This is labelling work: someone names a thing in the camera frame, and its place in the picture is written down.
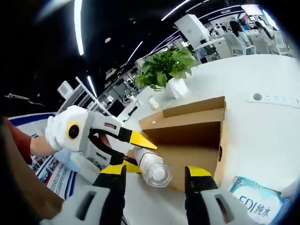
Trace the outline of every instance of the open cardboard box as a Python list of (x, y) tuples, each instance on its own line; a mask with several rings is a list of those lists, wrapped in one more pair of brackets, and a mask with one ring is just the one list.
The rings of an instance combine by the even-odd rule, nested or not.
[(165, 109), (139, 121), (173, 171), (169, 187), (184, 191), (185, 166), (206, 169), (219, 186), (225, 164), (225, 97)]

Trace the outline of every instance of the white wall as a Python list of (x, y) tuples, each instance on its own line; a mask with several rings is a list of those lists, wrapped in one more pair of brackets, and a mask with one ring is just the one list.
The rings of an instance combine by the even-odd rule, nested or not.
[(198, 47), (203, 39), (209, 40), (209, 32), (195, 15), (185, 15), (175, 22), (193, 48)]

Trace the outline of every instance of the water bottle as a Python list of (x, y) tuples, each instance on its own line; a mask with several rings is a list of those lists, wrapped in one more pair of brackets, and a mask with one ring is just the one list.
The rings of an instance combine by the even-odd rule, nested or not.
[(172, 178), (170, 167), (164, 165), (164, 160), (157, 154), (144, 149), (135, 149), (135, 159), (148, 185), (164, 188)]

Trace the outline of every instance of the white table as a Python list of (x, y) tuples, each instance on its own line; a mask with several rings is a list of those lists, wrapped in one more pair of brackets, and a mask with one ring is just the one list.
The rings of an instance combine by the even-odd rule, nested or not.
[(219, 37), (219, 38), (217, 38), (217, 39), (214, 39), (214, 40), (205, 42), (204, 44), (199, 45), (198, 47), (196, 47), (193, 51), (196, 51), (196, 50), (198, 50), (198, 49), (200, 49), (200, 48), (204, 48), (204, 47), (206, 47), (206, 46), (208, 46), (208, 45), (213, 45), (214, 43), (216, 43), (216, 42), (218, 42), (218, 41), (223, 41), (223, 40), (225, 40), (224, 37)]
[[(225, 95), (230, 145), (222, 188), (236, 175), (261, 185), (282, 190), (300, 173), (300, 109), (280, 105), (248, 103), (249, 94), (264, 92), (300, 97), (300, 66), (296, 59), (280, 55), (248, 55), (205, 63), (192, 69), (186, 80), (190, 90), (182, 99), (170, 100), (164, 93), (146, 88), (137, 96), (144, 100), (154, 94), (162, 107)], [(119, 116), (126, 119), (131, 103)], [(138, 120), (154, 113), (147, 103), (125, 124), (139, 130)], [(111, 140), (123, 152), (131, 148)], [(125, 217), (131, 225), (187, 224), (184, 194), (147, 186), (138, 174), (127, 174)]]

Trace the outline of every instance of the red sleeve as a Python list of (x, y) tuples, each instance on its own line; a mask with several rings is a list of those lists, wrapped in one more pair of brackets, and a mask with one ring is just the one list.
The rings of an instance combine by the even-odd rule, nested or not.
[(13, 139), (15, 141), (15, 144), (22, 155), (25, 162), (29, 165), (32, 164), (32, 160), (30, 157), (30, 142), (31, 137), (25, 133), (23, 133), (21, 130), (16, 128), (10, 121), (7, 119), (7, 123), (10, 129), (10, 132), (13, 136)]

